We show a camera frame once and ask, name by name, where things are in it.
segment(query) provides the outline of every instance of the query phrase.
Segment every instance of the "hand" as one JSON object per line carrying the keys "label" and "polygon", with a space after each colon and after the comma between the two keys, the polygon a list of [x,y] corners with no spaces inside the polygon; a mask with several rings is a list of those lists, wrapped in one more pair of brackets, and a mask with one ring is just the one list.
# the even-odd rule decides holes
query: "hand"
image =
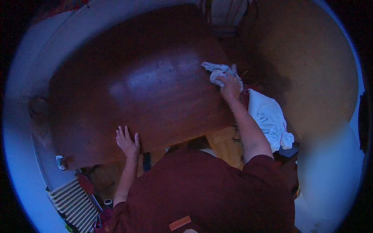
{"label": "hand", "polygon": [[220,93],[222,94],[225,101],[230,104],[232,101],[239,102],[239,95],[241,90],[241,85],[237,79],[228,73],[224,73],[227,77],[219,76],[216,79],[220,80],[224,86],[220,87]]}
{"label": "hand", "polygon": [[139,134],[135,134],[135,142],[133,142],[131,136],[129,135],[127,126],[124,127],[124,134],[121,126],[119,126],[116,133],[117,137],[115,139],[117,145],[126,154],[127,159],[137,159],[140,152]]}

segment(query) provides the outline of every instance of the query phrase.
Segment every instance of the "orange label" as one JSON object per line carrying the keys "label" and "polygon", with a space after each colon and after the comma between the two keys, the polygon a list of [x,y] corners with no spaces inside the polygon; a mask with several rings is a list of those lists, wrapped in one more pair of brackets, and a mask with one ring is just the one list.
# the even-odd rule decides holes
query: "orange label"
{"label": "orange label", "polygon": [[183,217],[182,219],[179,219],[179,220],[171,223],[170,224],[170,229],[171,229],[171,231],[176,230],[177,228],[179,228],[181,226],[184,226],[185,224],[190,223],[190,222],[191,222],[191,220],[190,220],[189,216]]}

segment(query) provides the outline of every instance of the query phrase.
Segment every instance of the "right hand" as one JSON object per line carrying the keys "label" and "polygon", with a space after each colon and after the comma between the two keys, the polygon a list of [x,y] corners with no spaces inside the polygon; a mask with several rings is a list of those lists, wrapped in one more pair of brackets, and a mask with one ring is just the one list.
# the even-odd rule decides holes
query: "right hand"
{"label": "right hand", "polygon": [[216,79],[220,80],[224,86],[220,87],[220,93],[225,101],[230,104],[232,101],[239,101],[241,85],[238,80],[231,74],[224,73],[227,77],[219,76]]}

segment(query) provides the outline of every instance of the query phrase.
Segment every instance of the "sleeve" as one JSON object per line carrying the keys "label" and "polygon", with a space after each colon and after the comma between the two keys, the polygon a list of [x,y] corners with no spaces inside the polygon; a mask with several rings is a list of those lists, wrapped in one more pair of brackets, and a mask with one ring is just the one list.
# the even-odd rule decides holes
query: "sleeve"
{"label": "sleeve", "polygon": [[257,221],[266,222],[262,226],[265,231],[291,232],[295,221],[294,200],[280,176],[278,164],[266,155],[257,155],[245,164],[242,177],[247,195],[244,204],[251,206]]}
{"label": "sleeve", "polygon": [[131,213],[127,202],[120,202],[113,209],[109,230],[113,233],[140,232],[136,229],[135,215]]}

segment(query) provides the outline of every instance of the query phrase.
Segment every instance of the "wooden furniture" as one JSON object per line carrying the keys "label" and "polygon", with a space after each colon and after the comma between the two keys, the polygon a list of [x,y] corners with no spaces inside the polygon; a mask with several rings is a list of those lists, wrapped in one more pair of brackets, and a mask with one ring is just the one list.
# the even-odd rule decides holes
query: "wooden furniture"
{"label": "wooden furniture", "polygon": [[204,61],[230,64],[194,4],[136,16],[88,41],[49,82],[56,153],[78,169],[124,156],[119,125],[140,134],[142,152],[233,126]]}

